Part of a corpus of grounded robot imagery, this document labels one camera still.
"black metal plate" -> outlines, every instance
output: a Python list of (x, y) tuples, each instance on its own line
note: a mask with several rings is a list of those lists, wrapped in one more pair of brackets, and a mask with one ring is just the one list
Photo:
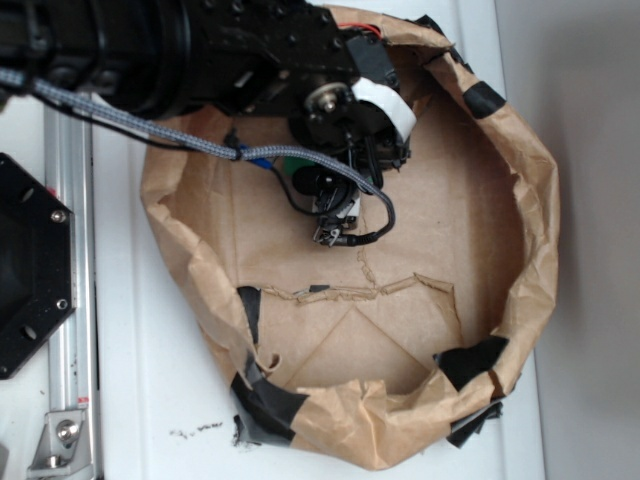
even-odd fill
[(74, 309), (72, 220), (0, 153), (0, 380), (15, 375)]

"robotic arm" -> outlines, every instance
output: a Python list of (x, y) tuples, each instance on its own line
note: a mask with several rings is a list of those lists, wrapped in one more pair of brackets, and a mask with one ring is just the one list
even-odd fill
[[(379, 32), (340, 28), (304, 0), (0, 0), (0, 65), (146, 119), (206, 104), (285, 117), (303, 146), (378, 188), (415, 124)], [(316, 242), (369, 243), (344, 234), (357, 226), (353, 181), (316, 165), (292, 183), (313, 198)]]

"bolt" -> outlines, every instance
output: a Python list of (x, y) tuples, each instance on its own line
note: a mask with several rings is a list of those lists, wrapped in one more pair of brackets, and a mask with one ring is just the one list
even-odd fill
[(318, 99), (318, 108), (326, 113), (331, 113), (338, 107), (337, 98), (333, 93), (325, 93)]
[(64, 213), (62, 210), (55, 210), (51, 214), (51, 221), (53, 223), (64, 223), (67, 221), (67, 214)]
[(45, 465), (48, 468), (59, 468), (62, 466), (62, 458), (60, 455), (51, 455), (46, 458)]
[(315, 124), (324, 123), (324, 117), (322, 115), (318, 115), (317, 113), (309, 114), (309, 116), (307, 117), (307, 120)]
[(71, 420), (63, 420), (56, 427), (56, 433), (63, 444), (69, 445), (80, 436), (80, 427)]
[(340, 50), (343, 49), (344, 43), (340, 38), (335, 37), (333, 40), (331, 40), (331, 44), (329, 46), (331, 47), (331, 50), (333, 50), (334, 52), (339, 52)]
[(242, 4), (242, 0), (234, 0), (231, 4), (231, 11), (236, 15), (240, 15), (244, 12), (244, 5)]
[(286, 40), (290, 47), (293, 47), (298, 43), (298, 37), (296, 37), (293, 33), (287, 35)]
[(398, 76), (395, 73), (389, 73), (387, 75), (387, 85), (391, 88), (396, 88), (398, 86)]
[(331, 22), (331, 16), (327, 12), (320, 15), (320, 23), (322, 25), (329, 25), (330, 22)]

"black cable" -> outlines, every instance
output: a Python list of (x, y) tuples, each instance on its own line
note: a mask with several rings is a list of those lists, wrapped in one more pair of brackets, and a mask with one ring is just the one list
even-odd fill
[[(161, 149), (165, 149), (165, 150), (174, 150), (174, 151), (183, 151), (183, 152), (195, 152), (197, 151), (194, 148), (191, 147), (186, 147), (183, 145), (171, 145), (168, 143), (163, 143), (163, 142), (157, 142), (155, 140), (151, 140), (148, 139), (146, 137), (143, 137), (141, 135), (135, 134), (133, 132), (130, 132), (129, 130), (126, 130), (124, 128), (118, 127), (116, 125), (112, 125), (110, 123), (106, 123), (103, 122), (101, 120), (97, 120), (93, 117), (90, 117), (88, 115), (83, 115), (81, 113), (78, 113), (76, 111), (74, 111), (71, 107), (65, 107), (65, 106), (61, 106), (51, 100), (49, 100), (48, 98), (45, 98), (43, 96), (40, 95), (36, 95), (33, 94), (33, 96), (35, 98), (37, 98), (38, 100), (40, 100), (43, 104), (45, 104), (46, 106), (48, 106), (49, 108), (62, 113), (63, 115), (67, 115), (71, 118), (75, 118), (77, 120), (81, 120), (84, 122), (87, 122), (91, 125), (96, 125), (99, 127), (103, 127), (106, 128), (108, 130), (112, 130), (116, 133), (119, 133), (121, 135), (124, 135), (126, 137), (129, 137), (133, 140), (136, 140), (138, 142), (142, 142), (146, 145), (149, 145), (151, 147), (155, 147), (155, 148), (161, 148)], [(338, 206), (326, 211), (326, 212), (311, 212), (309, 210), (305, 210), (304, 208), (300, 207), (295, 200), (293, 199), (293, 196), (291, 195), (291, 192), (289, 190), (289, 187), (287, 186), (284, 178), (282, 178), (282, 175), (280, 174), (280, 172), (278, 170), (276, 170), (275, 168), (270, 168), (269, 170), (271, 170), (274, 175), (276, 176), (276, 178), (278, 179), (280, 185), (282, 186), (282, 189), (285, 192), (285, 195), (287, 196), (287, 200), (289, 201), (289, 204), (293, 207), (294, 210), (296, 210), (297, 212), (303, 214), (303, 215), (307, 215), (307, 216), (311, 216), (311, 217), (320, 217), (322, 215), (331, 215), (335, 212), (337, 212), (338, 210), (340, 210), (341, 208), (344, 207), (343, 203), (344, 201), (348, 198), (348, 196), (350, 194), (353, 193), (353, 190), (347, 189), (346, 190), (346, 194), (343, 197), (343, 199), (338, 203)], [(396, 222), (396, 216), (395, 216), (395, 211), (393, 209), (393, 204), (391, 203), (391, 200), (389, 199), (389, 197), (387, 197), (384, 193), (379, 192), (378, 197), (382, 200), (382, 202), (385, 204), (386, 208), (387, 208), (387, 214), (388, 214), (388, 221), (387, 224), (382, 227), (380, 230), (376, 231), (376, 232), (372, 232), (372, 233), (367, 233), (364, 235), (341, 235), (338, 240), (336, 241), (335, 245), (336, 246), (349, 246), (349, 247), (354, 247), (354, 246), (363, 246), (363, 245), (369, 245), (371, 243), (377, 242), (378, 239), (380, 239), (380, 237), (382, 237), (383, 235), (387, 234), (389, 231), (391, 231), (391, 229), (393, 228), (393, 226), (395, 225)]]
[(332, 208), (331, 210), (327, 210), (325, 212), (312, 212), (310, 210), (306, 210), (304, 208), (302, 208), (300, 205), (298, 205), (295, 201), (295, 199), (293, 198), (293, 195), (291, 194), (291, 190), (289, 189), (289, 186), (287, 185), (287, 182), (285, 181), (284, 177), (282, 176), (282, 174), (274, 167), (274, 168), (270, 168), (269, 171), (273, 172), (273, 174), (276, 176), (276, 178), (278, 179), (278, 182), (280, 183), (280, 186), (282, 187), (282, 190), (284, 190), (284, 194), (287, 196), (287, 200), (289, 201), (289, 204), (291, 205), (291, 207), (299, 213), (302, 213), (303, 215), (306, 215), (308, 217), (322, 217), (323, 215), (331, 215), (334, 214), (340, 210), (342, 210), (344, 208), (344, 203), (345, 200), (347, 200), (350, 195), (353, 193), (353, 189), (352, 188), (347, 188), (346, 189), (346, 193), (344, 194), (344, 196), (342, 197), (342, 199), (340, 200), (340, 202), (338, 202), (337, 206)]
[(97, 120), (89, 115), (83, 115), (82, 113), (78, 113), (70, 107), (58, 105), (57, 103), (49, 100), (48, 98), (42, 97), (40, 95), (34, 95), (38, 100), (40, 100), (47, 107), (55, 110), (56, 112), (60, 112), (63, 115), (66, 115), (71, 118), (75, 118), (76, 120), (81, 120), (83, 122), (87, 122), (91, 125), (95, 125), (98, 127), (106, 128), (108, 130), (112, 130), (116, 133), (129, 137), (138, 142), (142, 142), (150, 147), (161, 148), (163, 150), (173, 150), (179, 152), (195, 152), (196, 150), (190, 147), (185, 147), (183, 145), (172, 145), (170, 143), (158, 142), (156, 140), (151, 140), (150, 138), (143, 137), (142, 135), (138, 135), (136, 133), (130, 132), (129, 130), (118, 127), (117, 125), (112, 125), (111, 123), (103, 122), (102, 120)]
[(376, 157), (376, 142), (375, 139), (369, 135), (364, 139), (365, 150), (367, 151), (367, 163), (369, 170), (371, 171), (371, 180), (373, 184), (382, 189), (384, 186), (384, 177), (382, 176), (382, 170), (380, 169), (380, 162)]

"paper bag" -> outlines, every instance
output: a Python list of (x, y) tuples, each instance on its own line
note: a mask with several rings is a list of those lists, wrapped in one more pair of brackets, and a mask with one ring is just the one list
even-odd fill
[[(428, 19), (332, 12), (382, 31), (418, 117), (411, 158), (385, 172), (390, 234), (319, 246), (269, 172), (200, 153), (151, 148), (142, 200), (248, 438), (377, 470), (514, 388), (555, 305), (558, 175)], [(232, 127), (250, 146), (295, 143), (285, 120), (214, 108), (168, 123), (218, 143)], [(364, 198), (360, 233), (385, 214)]]

